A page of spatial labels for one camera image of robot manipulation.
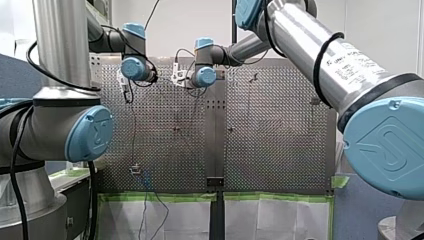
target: sticker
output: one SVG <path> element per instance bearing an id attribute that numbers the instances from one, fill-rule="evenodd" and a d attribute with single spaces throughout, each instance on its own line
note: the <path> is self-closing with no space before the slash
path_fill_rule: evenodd
<path id="1" fill-rule="evenodd" d="M 381 79 L 378 75 L 387 72 L 351 44 L 343 43 L 342 46 L 346 52 L 323 61 L 340 81 L 347 85 L 362 84 L 364 81 L 376 83 Z"/>

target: green tape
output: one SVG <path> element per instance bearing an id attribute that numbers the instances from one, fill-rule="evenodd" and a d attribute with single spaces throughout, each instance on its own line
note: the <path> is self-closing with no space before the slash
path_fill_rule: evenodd
<path id="1" fill-rule="evenodd" d="M 328 240 L 333 240 L 333 220 L 334 220 L 334 197 L 327 197 L 330 203 L 330 212 L 328 213 Z"/>
<path id="2" fill-rule="evenodd" d="M 298 194 L 283 193 L 265 193 L 265 192 L 243 192 L 243 193 L 224 193 L 226 201 L 246 201 L 246 200 L 279 200 L 291 202 L 307 202 L 307 203 L 327 203 L 329 199 L 326 196 L 308 196 Z"/>
<path id="3" fill-rule="evenodd" d="M 214 202 L 216 201 L 216 194 L 157 194 L 162 202 L 168 203 L 186 203 L 186 202 Z M 126 192 L 126 193 L 105 193 L 98 195 L 99 202 L 138 202 L 144 201 L 146 198 L 148 202 L 159 202 L 155 193 L 148 192 L 147 197 L 144 192 Z"/>
<path id="4" fill-rule="evenodd" d="M 69 170 L 66 174 L 67 177 L 81 177 L 82 175 L 89 174 L 88 169 L 77 169 L 77 170 Z"/>
<path id="5" fill-rule="evenodd" d="M 66 176 L 66 177 L 81 177 L 83 175 L 88 174 L 90 171 L 86 168 L 83 169 L 74 169 L 74 170 L 68 170 L 68 173 L 66 173 L 66 170 L 62 170 L 57 173 L 50 174 L 49 177 L 58 177 L 58 176 Z"/>
<path id="6" fill-rule="evenodd" d="M 349 182 L 349 177 L 347 176 L 333 176 L 331 178 L 331 187 L 332 188 L 344 188 Z"/>
<path id="7" fill-rule="evenodd" d="M 227 201 L 254 201 L 259 200 L 259 194 L 256 192 L 225 192 L 224 200 Z"/>

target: gray panel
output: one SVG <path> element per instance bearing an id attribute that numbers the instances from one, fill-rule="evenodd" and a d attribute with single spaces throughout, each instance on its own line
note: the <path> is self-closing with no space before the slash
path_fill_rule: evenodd
<path id="1" fill-rule="evenodd" d="M 305 77 L 288 60 L 265 59 L 231 69 L 227 89 L 225 191 L 327 193 L 334 113 L 311 104 Z"/>
<path id="2" fill-rule="evenodd" d="M 191 97 L 166 81 L 172 60 L 156 59 L 163 79 L 151 87 L 134 87 L 133 106 L 125 104 L 116 81 L 120 57 L 103 56 L 100 61 L 101 71 L 92 71 L 103 80 L 102 102 L 115 119 L 114 138 L 105 154 L 107 167 L 99 179 L 101 191 L 142 190 L 141 180 L 129 173 L 129 167 L 139 163 L 157 191 L 205 192 L 203 97 Z"/>

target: light blue joint cap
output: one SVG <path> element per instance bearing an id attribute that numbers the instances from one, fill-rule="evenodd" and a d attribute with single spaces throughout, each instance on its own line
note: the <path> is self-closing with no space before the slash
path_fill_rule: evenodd
<path id="1" fill-rule="evenodd" d="M 75 123 L 65 144 L 69 162 L 93 161 L 108 148 L 112 139 L 113 120 L 104 106 L 88 109 Z"/>
<path id="2" fill-rule="evenodd" d="M 261 11 L 262 0 L 237 0 L 236 24 L 244 30 L 253 30 Z"/>
<path id="3" fill-rule="evenodd" d="M 122 61 L 121 72 L 128 79 L 142 81 L 146 75 L 146 67 L 137 58 L 129 57 Z"/>
<path id="4" fill-rule="evenodd" d="M 209 87 L 216 81 L 215 69 L 211 67 L 202 67 L 196 74 L 196 84 L 199 87 Z"/>
<path id="5" fill-rule="evenodd" d="M 213 39 L 212 38 L 208 38 L 208 37 L 201 37 L 196 39 L 196 47 L 195 49 L 201 49 L 201 48 L 205 48 L 205 47 L 209 47 L 213 45 Z"/>
<path id="6" fill-rule="evenodd" d="M 138 23 L 125 23 L 123 26 L 123 30 L 129 33 L 132 33 L 138 37 L 146 39 L 146 32 L 144 30 L 143 25 Z"/>
<path id="7" fill-rule="evenodd" d="M 395 97 L 366 105 L 344 132 L 353 169 L 387 194 L 424 200 L 424 99 Z"/>
<path id="8" fill-rule="evenodd" d="M 0 98 L 0 110 L 18 102 L 31 100 L 29 98 Z"/>

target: metal post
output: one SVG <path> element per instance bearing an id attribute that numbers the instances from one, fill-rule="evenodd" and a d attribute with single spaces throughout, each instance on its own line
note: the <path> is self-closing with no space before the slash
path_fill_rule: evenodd
<path id="1" fill-rule="evenodd" d="M 34 0 L 40 65 L 58 78 L 90 86 L 85 0 Z M 44 86 L 60 86 L 46 79 Z"/>

